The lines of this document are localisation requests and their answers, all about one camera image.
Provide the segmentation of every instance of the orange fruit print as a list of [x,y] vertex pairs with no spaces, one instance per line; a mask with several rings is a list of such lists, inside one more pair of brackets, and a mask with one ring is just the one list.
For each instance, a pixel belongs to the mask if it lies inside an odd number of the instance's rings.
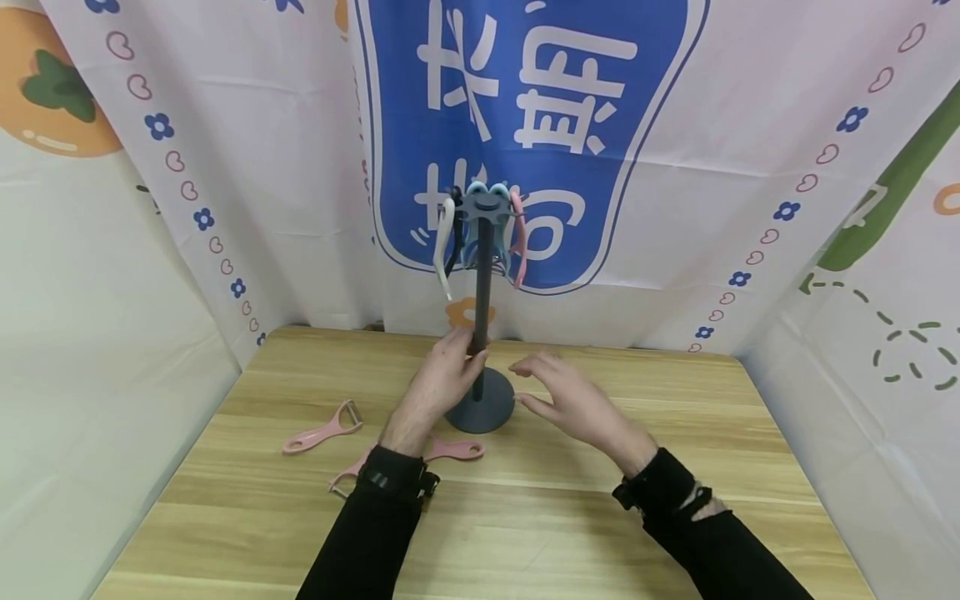
[[0,8],[0,127],[62,156],[102,156],[123,146],[73,66],[50,19]]

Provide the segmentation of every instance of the dark gray pole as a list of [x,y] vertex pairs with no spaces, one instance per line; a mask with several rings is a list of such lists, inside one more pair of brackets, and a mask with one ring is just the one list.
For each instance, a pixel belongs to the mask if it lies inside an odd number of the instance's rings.
[[[477,294],[473,310],[473,341],[469,352],[476,356],[487,347],[487,317],[490,313],[490,285],[493,277],[493,223],[477,219]],[[483,376],[473,381],[473,400],[483,397]]]

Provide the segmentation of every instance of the wood grain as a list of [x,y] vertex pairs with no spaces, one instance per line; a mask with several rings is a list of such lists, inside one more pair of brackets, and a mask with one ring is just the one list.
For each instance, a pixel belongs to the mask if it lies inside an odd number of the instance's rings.
[[[326,482],[373,442],[433,340],[272,333],[100,585],[97,600],[289,600],[342,500]],[[496,342],[490,366],[540,346]],[[814,597],[873,598],[743,368],[724,356],[555,347],[711,485]],[[284,457],[353,398],[364,427]],[[469,438],[445,422],[437,433]],[[616,468],[518,407],[479,461],[440,460],[396,598],[699,598],[622,511]]]

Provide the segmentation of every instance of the orange flower print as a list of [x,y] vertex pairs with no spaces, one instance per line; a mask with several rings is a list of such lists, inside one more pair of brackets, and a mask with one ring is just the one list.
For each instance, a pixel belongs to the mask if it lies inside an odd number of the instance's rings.
[[[476,308],[476,305],[477,299],[473,296],[467,296],[462,300],[448,304],[446,306],[446,316],[449,317],[450,326],[473,329],[473,319],[467,316],[467,311],[472,313],[473,309]],[[490,312],[487,313],[487,322],[493,323],[493,319],[495,317],[496,309],[491,306]]]

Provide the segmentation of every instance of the black cuff strap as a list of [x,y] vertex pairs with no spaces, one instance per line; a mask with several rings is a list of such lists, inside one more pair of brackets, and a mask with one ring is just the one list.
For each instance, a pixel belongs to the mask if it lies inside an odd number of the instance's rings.
[[644,516],[664,518],[680,510],[695,485],[693,473],[666,448],[660,448],[654,460],[636,477],[629,481],[623,479],[613,491],[613,497],[625,510],[639,508]]
[[433,495],[440,477],[426,470],[421,458],[405,456],[377,445],[357,475],[357,488],[408,502]]

